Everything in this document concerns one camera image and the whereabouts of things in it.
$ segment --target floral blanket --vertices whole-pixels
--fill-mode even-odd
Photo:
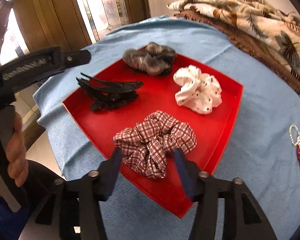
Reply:
[[[196,10],[230,24],[264,44],[264,49],[300,82],[300,17],[285,14],[266,0],[180,0],[169,9]]]

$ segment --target brown blanket trim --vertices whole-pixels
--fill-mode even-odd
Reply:
[[[268,49],[257,39],[246,34],[245,32],[217,19],[213,19],[201,15],[195,10],[186,10],[174,15],[177,18],[185,18],[196,22],[209,24],[228,36],[228,39],[239,49],[251,55],[273,72],[282,78],[299,96],[300,82],[295,79],[291,73],[282,66],[273,56],[270,55]]]

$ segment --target white scrunchie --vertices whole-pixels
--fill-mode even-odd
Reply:
[[[199,114],[209,114],[213,107],[222,103],[221,87],[214,76],[201,73],[193,65],[183,67],[173,75],[173,80],[181,86],[175,94],[178,106],[185,106]]]

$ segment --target blue fabric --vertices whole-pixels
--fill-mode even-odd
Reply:
[[[21,208],[13,213],[6,201],[0,197],[0,231],[6,240],[18,240],[29,217],[29,210]]]
[[[205,24],[159,17],[121,27],[87,47],[92,54],[88,65],[67,70],[43,84],[34,95],[42,114],[38,122],[48,131],[63,175],[68,180],[80,178],[104,160],[61,103],[78,88],[75,77],[80,72],[93,75],[120,59],[126,49],[150,41],[171,46],[244,85],[240,112],[214,175],[227,180],[243,178],[278,239],[289,239],[300,224],[300,168],[288,133],[293,123],[300,129],[300,98],[275,73]],[[101,203],[109,239],[122,240],[188,239],[195,209],[196,205],[179,219],[122,175],[109,201]],[[221,239],[221,222],[220,218],[216,239]]]

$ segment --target red tray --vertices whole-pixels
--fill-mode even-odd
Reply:
[[[180,68],[195,65],[202,73],[214,75],[219,81],[222,104],[208,115],[177,106],[174,95],[180,87],[173,81],[173,74]],[[92,112],[93,101],[79,88],[63,101],[67,111],[93,145],[108,159],[114,150],[113,136],[156,110],[165,111],[182,122],[188,122],[197,135],[197,147],[186,157],[197,163],[201,170],[212,174],[222,157],[238,113],[243,86],[221,72],[193,59],[178,55],[172,73],[166,77],[136,73],[121,59],[96,75],[99,79],[125,82],[143,81],[137,90],[139,97],[132,103],[112,111]],[[185,195],[173,158],[168,158],[167,176],[148,179],[124,164],[120,169],[124,177],[159,205],[183,217],[193,204]]]

